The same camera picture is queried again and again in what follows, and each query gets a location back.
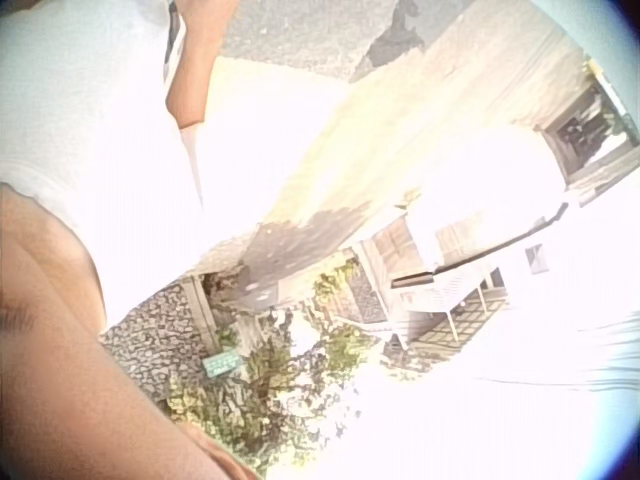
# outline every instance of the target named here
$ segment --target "window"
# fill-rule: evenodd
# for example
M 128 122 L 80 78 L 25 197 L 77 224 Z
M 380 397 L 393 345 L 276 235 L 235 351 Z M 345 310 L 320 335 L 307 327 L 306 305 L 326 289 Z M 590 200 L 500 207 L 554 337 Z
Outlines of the window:
M 547 259 L 544 254 L 542 244 L 527 248 L 525 253 L 527 254 L 527 260 L 529 261 L 529 268 L 531 268 L 532 275 L 549 271 L 549 266 L 547 265 Z

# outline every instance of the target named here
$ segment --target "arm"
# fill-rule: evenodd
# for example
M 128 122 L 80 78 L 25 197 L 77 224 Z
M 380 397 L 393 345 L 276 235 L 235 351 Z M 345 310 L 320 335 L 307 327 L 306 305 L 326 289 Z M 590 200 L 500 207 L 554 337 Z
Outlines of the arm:
M 177 0 L 187 27 L 167 108 L 184 129 L 205 120 L 209 82 L 227 26 L 238 0 Z
M 37 262 L 8 235 L 0 248 L 3 465 L 43 480 L 226 480 L 81 327 Z

